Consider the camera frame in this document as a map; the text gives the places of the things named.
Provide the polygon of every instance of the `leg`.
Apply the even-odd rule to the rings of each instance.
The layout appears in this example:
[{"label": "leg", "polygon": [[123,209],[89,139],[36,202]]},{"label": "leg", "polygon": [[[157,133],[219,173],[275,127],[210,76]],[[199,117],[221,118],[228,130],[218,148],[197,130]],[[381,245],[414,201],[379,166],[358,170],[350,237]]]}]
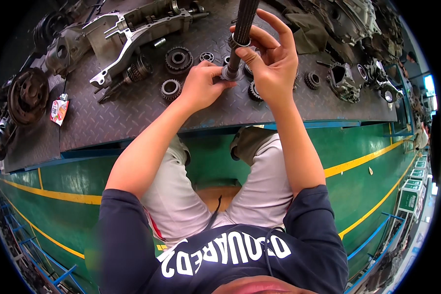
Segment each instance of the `leg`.
[{"label": "leg", "polygon": [[225,218],[232,223],[268,228],[282,226],[293,192],[286,176],[279,135],[275,131],[248,127],[238,138],[233,153],[252,164],[247,181],[226,209]]},{"label": "leg", "polygon": [[169,248],[201,232],[212,215],[186,177],[188,155],[184,149],[186,146],[175,136],[152,185],[141,198],[154,236]]}]

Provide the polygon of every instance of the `splined shaft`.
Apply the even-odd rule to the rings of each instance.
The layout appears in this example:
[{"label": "splined shaft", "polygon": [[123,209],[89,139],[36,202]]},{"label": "splined shaft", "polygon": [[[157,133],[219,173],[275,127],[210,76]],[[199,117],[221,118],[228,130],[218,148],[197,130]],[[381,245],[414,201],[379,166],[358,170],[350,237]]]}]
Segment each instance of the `splined shaft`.
[{"label": "splined shaft", "polygon": [[222,77],[224,79],[240,79],[238,71],[240,57],[235,54],[235,49],[239,47],[247,47],[250,44],[250,29],[256,15],[258,4],[259,0],[240,0],[235,32],[229,38],[229,46],[231,48],[229,64],[222,71]]}]

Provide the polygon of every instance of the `yellow stripe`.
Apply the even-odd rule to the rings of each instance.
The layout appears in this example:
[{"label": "yellow stripe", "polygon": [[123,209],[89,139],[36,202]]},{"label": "yellow stripe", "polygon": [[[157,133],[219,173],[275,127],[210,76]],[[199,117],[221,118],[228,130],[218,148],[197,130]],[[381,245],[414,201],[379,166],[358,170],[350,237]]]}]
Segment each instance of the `yellow stripe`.
[{"label": "yellow stripe", "polygon": [[336,175],[339,174],[341,172],[347,171],[349,169],[355,168],[363,163],[366,163],[370,160],[373,160],[376,157],[381,156],[384,153],[389,152],[390,150],[394,149],[395,147],[399,146],[400,144],[402,144],[404,141],[401,140],[399,142],[395,142],[394,144],[387,146],[386,148],[383,148],[381,150],[377,150],[376,152],[370,153],[368,155],[359,157],[357,159],[354,159],[352,161],[348,161],[342,164],[339,164],[337,166],[331,167],[331,168],[326,168],[325,171],[325,177],[331,177],[332,175]]},{"label": "yellow stripe", "polygon": [[13,205],[13,203],[10,201],[10,199],[8,199],[8,197],[6,197],[5,193],[2,191],[2,189],[0,189],[0,192],[2,192],[3,196],[6,198],[6,200],[8,200],[8,202],[11,204],[11,206],[13,206],[13,208],[16,210],[17,213],[19,213],[21,215],[21,217],[29,223],[29,225],[34,228],[36,231],[38,231],[39,233],[41,233],[41,235],[43,235],[44,237],[46,237],[47,239],[49,239],[52,243],[56,244],[57,246],[59,246],[60,248],[64,249],[67,252],[70,252],[71,254],[78,256],[80,258],[85,259],[85,256],[80,253],[77,252],[73,249],[68,248],[67,246],[65,246],[64,244],[60,244],[59,242],[57,242],[56,240],[54,240],[53,238],[49,237],[49,235],[47,235],[45,232],[41,231],[38,227],[36,227],[32,222],[30,222],[16,207],[15,205]]},{"label": "yellow stripe", "polygon": [[338,234],[340,236],[341,239],[343,239],[343,237],[350,232],[352,229],[354,229],[355,227],[357,227],[360,223],[362,223],[366,218],[369,217],[369,215],[371,215],[374,211],[376,211],[376,209],[379,208],[379,206],[382,205],[382,203],[384,203],[384,201],[386,201],[386,199],[390,196],[390,194],[395,190],[395,188],[398,187],[398,185],[400,184],[400,181],[404,178],[404,176],[406,175],[408,169],[412,166],[413,161],[415,160],[416,155],[413,157],[412,162],[410,162],[410,164],[408,165],[407,169],[405,170],[405,172],[402,174],[402,176],[400,177],[400,179],[395,183],[395,185],[392,187],[392,189],[390,189],[390,191],[388,191],[388,193],[386,194],[386,196],[384,196],[384,198],[382,198],[381,201],[379,201],[379,203],[376,204],[376,206],[374,206],[370,211],[367,212],[367,214],[365,214],[362,218],[360,218],[359,220],[357,220],[355,223],[353,223],[351,226],[349,226],[348,228],[346,228],[343,232],[341,232],[340,234]]},{"label": "yellow stripe", "polygon": [[37,168],[37,174],[39,175],[39,184],[41,185],[41,190],[44,190],[43,180],[41,179],[41,168]]},{"label": "yellow stripe", "polygon": [[24,191],[27,191],[29,193],[33,193],[36,195],[44,196],[44,197],[65,200],[65,201],[72,201],[72,202],[77,202],[77,203],[85,203],[85,204],[95,204],[95,205],[101,204],[101,196],[47,191],[47,190],[41,190],[41,189],[37,189],[37,188],[28,187],[25,185],[20,185],[20,184],[13,183],[13,182],[10,182],[10,181],[4,180],[4,179],[0,179],[0,180],[4,181],[5,183],[7,183],[15,188],[18,188],[18,189],[21,189],[21,190],[24,190]]}]

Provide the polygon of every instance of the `green floor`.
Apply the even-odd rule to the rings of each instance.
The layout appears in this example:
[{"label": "green floor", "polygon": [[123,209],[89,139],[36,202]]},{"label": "green floor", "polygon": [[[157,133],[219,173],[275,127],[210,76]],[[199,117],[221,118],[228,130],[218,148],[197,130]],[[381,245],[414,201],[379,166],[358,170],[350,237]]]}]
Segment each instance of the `green floor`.
[{"label": "green floor", "polygon": [[[390,139],[382,137],[388,133],[388,124],[353,128],[309,129],[324,168],[342,164],[390,145]],[[214,179],[238,179],[244,183],[250,171],[247,164],[233,161],[228,146],[233,135],[209,136],[185,140],[192,161],[187,167],[188,177],[193,183]],[[404,155],[404,145],[356,168],[327,178],[330,200],[335,211],[338,232],[342,232],[363,217],[392,189],[413,159],[413,154]],[[90,159],[41,168],[44,190],[84,195],[101,195],[116,157]],[[41,188],[37,170],[0,176],[2,179],[21,185]],[[35,195],[0,181],[0,190],[31,223],[60,244],[84,253],[86,236],[98,220],[98,205],[81,204]],[[348,232],[343,243],[348,253],[362,244],[384,220],[382,211],[392,213],[397,189],[387,200],[362,223]],[[26,223],[19,214],[18,220]],[[82,258],[54,244],[41,233],[35,234],[42,249],[55,260],[70,268],[74,264],[76,277],[87,293],[97,293],[96,286],[85,268]],[[367,253],[374,254],[380,242],[378,234],[358,255],[349,261],[352,277],[365,265]]]}]

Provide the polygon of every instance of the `hand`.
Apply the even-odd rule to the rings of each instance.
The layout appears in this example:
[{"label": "hand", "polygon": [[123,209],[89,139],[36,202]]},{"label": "hand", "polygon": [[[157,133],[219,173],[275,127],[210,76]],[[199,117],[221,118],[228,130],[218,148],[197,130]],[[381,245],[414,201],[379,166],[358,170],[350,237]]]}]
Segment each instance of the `hand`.
[{"label": "hand", "polygon": [[279,41],[270,34],[252,26],[251,45],[259,49],[261,57],[250,48],[240,47],[235,53],[245,61],[253,72],[259,95],[269,106],[290,105],[298,58],[293,33],[279,18],[262,9],[256,14],[269,23],[278,33]]},{"label": "hand", "polygon": [[175,100],[188,107],[191,114],[214,103],[222,91],[237,85],[235,82],[222,80],[213,84],[212,78],[222,73],[222,66],[202,61],[189,71],[180,96]]}]

